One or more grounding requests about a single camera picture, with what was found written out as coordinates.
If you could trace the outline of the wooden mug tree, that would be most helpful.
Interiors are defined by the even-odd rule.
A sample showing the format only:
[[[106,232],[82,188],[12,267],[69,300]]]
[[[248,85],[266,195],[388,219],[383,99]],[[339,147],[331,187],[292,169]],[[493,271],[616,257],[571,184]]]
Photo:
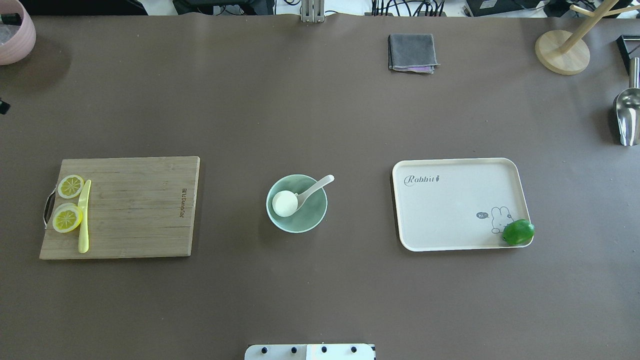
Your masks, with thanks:
[[[586,16],[585,21],[575,32],[567,30],[549,30],[538,37],[534,50],[537,59],[547,69],[559,75],[577,75],[590,63],[590,50],[582,38],[606,16],[618,15],[640,8],[628,6],[613,10],[617,0],[604,0],[594,11],[571,5],[570,10]]]

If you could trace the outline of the folded grey cloth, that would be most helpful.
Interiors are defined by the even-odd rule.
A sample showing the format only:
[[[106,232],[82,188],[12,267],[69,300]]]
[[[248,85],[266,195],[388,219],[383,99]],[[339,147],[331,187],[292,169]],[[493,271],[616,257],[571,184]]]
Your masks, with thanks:
[[[387,40],[390,70],[432,75],[439,66],[431,33],[392,33]]]

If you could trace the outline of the wooden cutting board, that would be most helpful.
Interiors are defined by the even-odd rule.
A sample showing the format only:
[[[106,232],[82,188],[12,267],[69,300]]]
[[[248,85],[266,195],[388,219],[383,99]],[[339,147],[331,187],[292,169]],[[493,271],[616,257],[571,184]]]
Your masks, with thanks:
[[[79,230],[66,234],[50,218],[42,260],[190,256],[201,160],[198,156],[62,160],[58,180],[77,174],[92,185],[87,204],[87,252]]]

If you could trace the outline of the metal ice scoop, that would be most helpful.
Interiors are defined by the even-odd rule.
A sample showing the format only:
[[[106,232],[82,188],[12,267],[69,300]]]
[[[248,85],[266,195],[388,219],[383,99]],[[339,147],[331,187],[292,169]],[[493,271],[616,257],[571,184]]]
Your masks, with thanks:
[[[615,96],[614,108],[622,146],[631,147],[640,141],[640,89],[639,59],[634,57],[628,64],[629,86]]]

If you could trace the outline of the pink bowl with ice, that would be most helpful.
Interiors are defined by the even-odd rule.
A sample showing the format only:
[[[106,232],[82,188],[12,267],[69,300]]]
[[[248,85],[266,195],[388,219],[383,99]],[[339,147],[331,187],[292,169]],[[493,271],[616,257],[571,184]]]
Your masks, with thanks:
[[[0,9],[2,14],[17,13],[22,19],[22,23],[15,34],[12,34],[7,41],[1,41],[0,64],[5,66],[25,59],[32,52],[37,35],[34,21],[22,2],[18,0],[2,0]]]

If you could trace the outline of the mint green bowl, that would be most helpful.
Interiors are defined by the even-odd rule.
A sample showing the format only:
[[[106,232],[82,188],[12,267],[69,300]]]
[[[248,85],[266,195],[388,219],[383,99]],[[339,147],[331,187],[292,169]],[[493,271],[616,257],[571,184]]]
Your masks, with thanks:
[[[323,188],[311,194],[302,205],[302,208],[291,216],[281,217],[276,214],[272,207],[273,198],[280,191],[301,194],[316,182],[315,178],[304,174],[290,174],[277,180],[266,196],[266,212],[270,221],[280,230],[292,234],[310,231],[320,224],[329,207],[327,194]]]

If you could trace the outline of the lemon slice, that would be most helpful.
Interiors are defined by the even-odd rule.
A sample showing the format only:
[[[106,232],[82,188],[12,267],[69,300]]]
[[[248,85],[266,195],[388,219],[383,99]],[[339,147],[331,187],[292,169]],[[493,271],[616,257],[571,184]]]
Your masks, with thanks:
[[[60,180],[57,194],[63,199],[73,199],[82,193],[85,180],[78,174],[70,174]]]
[[[62,203],[52,213],[52,227],[58,233],[75,230],[83,220],[82,208],[75,203]]]

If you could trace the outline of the green lime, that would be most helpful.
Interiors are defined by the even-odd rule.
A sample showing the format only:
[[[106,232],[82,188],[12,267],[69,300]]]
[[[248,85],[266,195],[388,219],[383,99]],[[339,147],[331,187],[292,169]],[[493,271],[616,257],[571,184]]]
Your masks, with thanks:
[[[517,219],[503,230],[503,241],[510,246],[520,246],[530,242],[535,235],[535,226],[528,219]]]

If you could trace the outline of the white ceramic spoon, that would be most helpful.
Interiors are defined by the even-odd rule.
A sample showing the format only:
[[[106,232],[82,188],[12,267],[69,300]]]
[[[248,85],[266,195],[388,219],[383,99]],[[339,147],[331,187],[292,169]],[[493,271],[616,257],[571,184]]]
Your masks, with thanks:
[[[296,210],[299,210],[304,203],[306,203],[306,200],[315,192],[319,191],[320,189],[322,189],[323,187],[327,186],[329,183],[333,182],[335,180],[335,177],[332,174],[326,175],[323,178],[321,178],[320,180],[318,180],[316,183],[314,183],[313,185],[311,185],[306,191],[302,192],[301,194],[295,194],[296,198],[297,198],[297,208]]]

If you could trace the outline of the steel muddler black tip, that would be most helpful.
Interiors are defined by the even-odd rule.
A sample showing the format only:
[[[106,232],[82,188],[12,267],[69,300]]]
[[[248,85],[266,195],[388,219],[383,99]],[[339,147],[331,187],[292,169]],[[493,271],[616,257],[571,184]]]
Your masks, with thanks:
[[[22,25],[23,18],[20,13],[2,13],[0,14],[0,24],[14,27]]]

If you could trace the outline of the yellow plastic knife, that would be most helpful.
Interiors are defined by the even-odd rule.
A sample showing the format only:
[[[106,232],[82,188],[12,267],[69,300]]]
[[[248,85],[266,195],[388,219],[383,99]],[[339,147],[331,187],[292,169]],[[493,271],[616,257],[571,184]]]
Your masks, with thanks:
[[[89,237],[89,196],[92,181],[87,179],[84,183],[82,191],[78,197],[77,206],[82,212],[82,221],[78,231],[78,252],[81,254],[86,253],[90,248]]]

